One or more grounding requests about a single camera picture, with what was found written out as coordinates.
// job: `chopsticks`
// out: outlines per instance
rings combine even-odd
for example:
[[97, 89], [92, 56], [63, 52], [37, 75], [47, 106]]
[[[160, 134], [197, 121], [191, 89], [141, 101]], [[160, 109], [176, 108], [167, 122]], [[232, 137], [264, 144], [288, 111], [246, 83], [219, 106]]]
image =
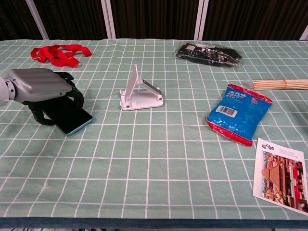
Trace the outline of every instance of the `chopsticks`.
[[308, 79], [253, 80], [251, 88], [253, 90], [308, 90]]

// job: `smartphone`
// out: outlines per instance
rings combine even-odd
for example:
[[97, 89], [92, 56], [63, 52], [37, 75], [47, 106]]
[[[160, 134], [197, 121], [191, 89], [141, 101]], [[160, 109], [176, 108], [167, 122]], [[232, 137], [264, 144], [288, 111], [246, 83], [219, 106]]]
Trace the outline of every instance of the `smartphone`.
[[93, 121], [93, 117], [67, 96], [46, 101], [44, 113], [70, 136]]

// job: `blue snack bag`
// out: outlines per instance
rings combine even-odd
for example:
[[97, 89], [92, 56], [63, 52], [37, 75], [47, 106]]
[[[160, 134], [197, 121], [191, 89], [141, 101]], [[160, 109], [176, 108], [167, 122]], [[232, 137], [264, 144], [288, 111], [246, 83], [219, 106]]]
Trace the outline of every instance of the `blue snack bag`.
[[252, 146], [252, 137], [273, 101], [237, 85], [229, 84], [220, 103], [206, 121], [214, 131], [246, 146]]

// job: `teal smartphone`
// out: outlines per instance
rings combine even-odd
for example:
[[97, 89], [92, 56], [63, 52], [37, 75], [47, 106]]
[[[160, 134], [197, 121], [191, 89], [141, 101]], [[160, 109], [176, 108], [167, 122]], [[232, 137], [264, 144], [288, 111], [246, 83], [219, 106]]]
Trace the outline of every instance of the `teal smartphone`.
[[67, 96], [46, 101], [44, 113], [67, 136], [73, 135], [93, 121], [93, 117]]

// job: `red strap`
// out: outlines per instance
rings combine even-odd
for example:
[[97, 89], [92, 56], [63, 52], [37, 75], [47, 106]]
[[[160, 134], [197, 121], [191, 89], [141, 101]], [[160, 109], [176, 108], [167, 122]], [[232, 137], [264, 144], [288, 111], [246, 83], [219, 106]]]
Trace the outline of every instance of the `red strap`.
[[[64, 53], [59, 48], [70, 52]], [[34, 48], [31, 52], [31, 57], [40, 63], [45, 63], [46, 60], [49, 59], [51, 64], [55, 66], [75, 67], [79, 64], [79, 61], [75, 59], [73, 55], [78, 51], [81, 51], [86, 57], [92, 55], [87, 47], [83, 47], [80, 44], [72, 44]]]

